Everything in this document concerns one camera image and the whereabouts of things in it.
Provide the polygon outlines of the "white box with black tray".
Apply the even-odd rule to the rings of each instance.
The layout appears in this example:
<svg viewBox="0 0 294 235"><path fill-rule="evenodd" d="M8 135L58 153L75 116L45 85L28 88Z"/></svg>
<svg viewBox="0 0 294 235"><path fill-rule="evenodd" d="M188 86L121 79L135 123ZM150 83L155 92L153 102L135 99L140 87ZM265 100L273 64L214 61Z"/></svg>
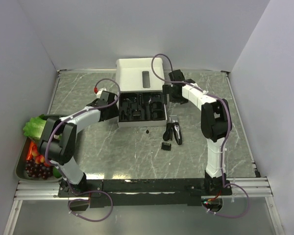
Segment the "white box with black tray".
<svg viewBox="0 0 294 235"><path fill-rule="evenodd" d="M127 58L116 61L119 127L163 126L167 110L163 102L163 61L161 58Z"/></svg>

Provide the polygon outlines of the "black silver hair clipper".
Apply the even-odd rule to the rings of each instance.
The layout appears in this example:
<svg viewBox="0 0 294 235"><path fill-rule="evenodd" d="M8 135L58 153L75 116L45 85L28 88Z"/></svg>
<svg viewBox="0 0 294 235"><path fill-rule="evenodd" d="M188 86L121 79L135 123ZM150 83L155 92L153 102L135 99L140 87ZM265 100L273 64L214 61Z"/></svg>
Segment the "black silver hair clipper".
<svg viewBox="0 0 294 235"><path fill-rule="evenodd" d="M182 145L182 134L181 134L181 128L179 125L178 117L176 115L172 115L169 117L169 121L171 124L171 130L174 135L176 143L178 145Z"/></svg>

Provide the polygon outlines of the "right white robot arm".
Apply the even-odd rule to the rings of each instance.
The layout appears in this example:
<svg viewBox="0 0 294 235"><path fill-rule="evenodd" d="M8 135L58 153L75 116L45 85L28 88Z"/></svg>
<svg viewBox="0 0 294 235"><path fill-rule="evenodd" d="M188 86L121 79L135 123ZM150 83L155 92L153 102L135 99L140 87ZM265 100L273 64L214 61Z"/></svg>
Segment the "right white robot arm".
<svg viewBox="0 0 294 235"><path fill-rule="evenodd" d="M209 94L195 81L186 80L181 70L171 71L169 78L168 84L163 85L164 94L169 96L164 100L180 104L190 102L200 110L201 132L208 149L204 189L209 195L215 195L221 187L226 187L225 145L232 130L228 102Z"/></svg>

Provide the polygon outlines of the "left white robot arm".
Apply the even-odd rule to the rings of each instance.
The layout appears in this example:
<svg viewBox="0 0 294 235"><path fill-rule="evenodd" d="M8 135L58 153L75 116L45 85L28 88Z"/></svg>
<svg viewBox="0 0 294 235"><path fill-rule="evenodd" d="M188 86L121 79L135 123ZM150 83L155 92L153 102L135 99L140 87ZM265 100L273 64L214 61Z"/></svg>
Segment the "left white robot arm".
<svg viewBox="0 0 294 235"><path fill-rule="evenodd" d="M87 191L86 175L74 159L77 134L92 124L119 115L118 96L106 90L100 90L98 94L100 97L72 115L48 117L38 144L39 152L60 170L70 183L70 192L76 197Z"/></svg>

